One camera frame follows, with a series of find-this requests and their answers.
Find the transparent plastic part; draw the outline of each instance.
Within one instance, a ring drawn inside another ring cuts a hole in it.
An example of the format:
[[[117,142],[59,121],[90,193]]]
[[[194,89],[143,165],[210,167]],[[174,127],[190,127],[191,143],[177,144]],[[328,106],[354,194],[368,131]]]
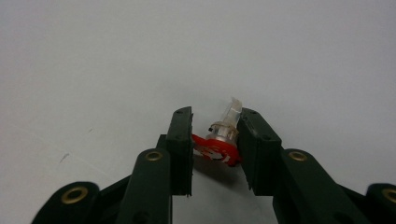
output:
[[[236,125],[241,116],[241,112],[242,103],[233,98],[233,101],[224,112],[222,121],[217,121],[210,126],[209,131],[211,133],[206,137],[206,139],[217,139],[236,147],[236,139],[239,134],[236,130]]]

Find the small object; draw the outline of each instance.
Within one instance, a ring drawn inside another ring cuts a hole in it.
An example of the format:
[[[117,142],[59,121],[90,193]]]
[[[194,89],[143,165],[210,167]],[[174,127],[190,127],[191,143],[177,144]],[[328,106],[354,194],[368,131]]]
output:
[[[213,123],[209,131],[211,132],[206,139],[195,134],[192,139],[195,141],[195,149],[199,151],[204,158],[213,161],[222,161],[229,166],[235,166],[241,161],[239,152],[236,147],[238,130],[236,124],[242,111],[242,103],[233,98],[224,113],[222,121]]]

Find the brass insert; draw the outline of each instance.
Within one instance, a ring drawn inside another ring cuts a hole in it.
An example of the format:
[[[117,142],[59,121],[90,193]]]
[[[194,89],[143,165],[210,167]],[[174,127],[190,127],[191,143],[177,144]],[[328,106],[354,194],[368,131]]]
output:
[[[88,189],[83,186],[74,187],[62,195],[62,203],[78,203],[88,195]]]
[[[146,154],[146,160],[148,161],[158,161],[163,157],[163,154],[158,151],[152,151]]]
[[[391,202],[396,203],[396,189],[383,189],[382,194]]]
[[[308,158],[305,156],[305,154],[298,152],[298,151],[292,151],[289,153],[289,156],[294,159],[295,161],[306,161]]]

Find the white backdrop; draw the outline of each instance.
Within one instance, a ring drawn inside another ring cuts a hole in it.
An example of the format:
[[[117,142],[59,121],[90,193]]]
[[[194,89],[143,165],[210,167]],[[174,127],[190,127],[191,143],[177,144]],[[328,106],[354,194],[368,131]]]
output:
[[[283,146],[364,193],[396,184],[395,1],[2,1],[0,223],[58,188],[105,188],[191,105],[205,135],[231,96]],[[197,160],[174,223],[276,223],[240,167]]]

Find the red plastic piece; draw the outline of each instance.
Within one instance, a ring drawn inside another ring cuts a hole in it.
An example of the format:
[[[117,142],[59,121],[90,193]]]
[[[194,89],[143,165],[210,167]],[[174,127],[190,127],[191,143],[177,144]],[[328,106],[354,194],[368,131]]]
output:
[[[206,159],[222,161],[229,166],[235,166],[241,161],[238,149],[231,144],[217,139],[204,139],[195,134],[192,135],[192,139],[195,141],[195,149]]]

